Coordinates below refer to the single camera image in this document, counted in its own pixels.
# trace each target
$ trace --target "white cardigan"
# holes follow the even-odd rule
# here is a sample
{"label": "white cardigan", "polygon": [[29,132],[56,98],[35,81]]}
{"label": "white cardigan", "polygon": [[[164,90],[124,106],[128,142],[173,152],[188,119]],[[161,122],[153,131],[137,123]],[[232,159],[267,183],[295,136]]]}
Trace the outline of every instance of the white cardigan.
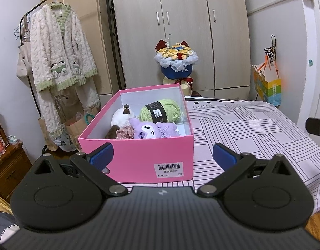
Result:
{"label": "white cardigan", "polygon": [[50,92],[76,88],[85,109],[99,107],[97,68],[80,20],[69,5],[45,5],[32,17],[31,57],[41,113],[54,142],[68,137]]}

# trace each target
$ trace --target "yellow flower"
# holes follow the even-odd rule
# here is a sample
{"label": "yellow flower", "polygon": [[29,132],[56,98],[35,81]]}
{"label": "yellow flower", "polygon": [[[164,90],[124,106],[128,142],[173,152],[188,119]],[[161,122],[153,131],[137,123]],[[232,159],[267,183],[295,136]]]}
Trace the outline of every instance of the yellow flower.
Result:
{"label": "yellow flower", "polygon": [[187,55],[188,54],[188,51],[187,50],[179,50],[179,52],[181,53],[181,54],[183,54],[183,55]]}
{"label": "yellow flower", "polygon": [[159,53],[161,53],[161,54],[162,54],[162,53],[167,52],[167,51],[168,51],[168,49],[167,49],[167,48],[162,48],[162,49],[160,49],[160,50],[159,50]]}
{"label": "yellow flower", "polygon": [[173,57],[173,55],[176,55],[178,54],[179,51],[176,50],[176,49],[169,49],[169,51],[167,52],[167,54],[170,56],[170,57]]}

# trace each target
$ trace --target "red ribbon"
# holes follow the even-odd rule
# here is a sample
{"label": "red ribbon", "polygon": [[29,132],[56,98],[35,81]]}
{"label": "red ribbon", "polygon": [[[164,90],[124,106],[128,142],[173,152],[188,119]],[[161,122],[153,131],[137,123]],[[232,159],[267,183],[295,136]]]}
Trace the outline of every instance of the red ribbon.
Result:
{"label": "red ribbon", "polygon": [[192,78],[182,78],[182,79],[178,79],[177,81],[175,81],[175,83],[176,84],[181,84],[181,81],[186,81],[189,84],[190,88],[191,88],[191,92],[193,91],[192,83],[193,83],[194,79],[192,79]]}

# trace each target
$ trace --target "pink box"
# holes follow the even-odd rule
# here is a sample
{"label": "pink box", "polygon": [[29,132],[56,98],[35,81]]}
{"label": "pink box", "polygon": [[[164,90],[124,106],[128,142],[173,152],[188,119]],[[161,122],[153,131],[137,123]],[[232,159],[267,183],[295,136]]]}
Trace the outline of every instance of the pink box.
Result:
{"label": "pink box", "polygon": [[[142,107],[162,99],[172,99],[179,105],[183,115],[176,124],[182,136],[138,140],[103,139],[110,129],[116,110],[128,104],[138,116]],[[107,166],[110,170],[108,176],[118,182],[159,183],[188,181],[193,177],[194,136],[179,84],[117,92],[80,135],[79,142],[85,153],[91,153],[106,142],[113,145],[114,158]]]}

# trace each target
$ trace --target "white door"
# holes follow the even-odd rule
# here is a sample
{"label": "white door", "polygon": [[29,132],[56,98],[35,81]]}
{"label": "white door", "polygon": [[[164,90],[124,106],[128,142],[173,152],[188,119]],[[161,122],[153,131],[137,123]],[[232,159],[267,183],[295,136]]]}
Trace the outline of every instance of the white door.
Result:
{"label": "white door", "polygon": [[160,0],[114,0],[117,36],[127,88],[160,85],[155,47],[165,39]]}
{"label": "white door", "polygon": [[250,41],[244,0],[208,0],[215,89],[250,85]]}
{"label": "white door", "polygon": [[194,90],[214,90],[214,63],[206,0],[161,0],[164,29],[171,44],[186,41],[198,55],[193,67]]}

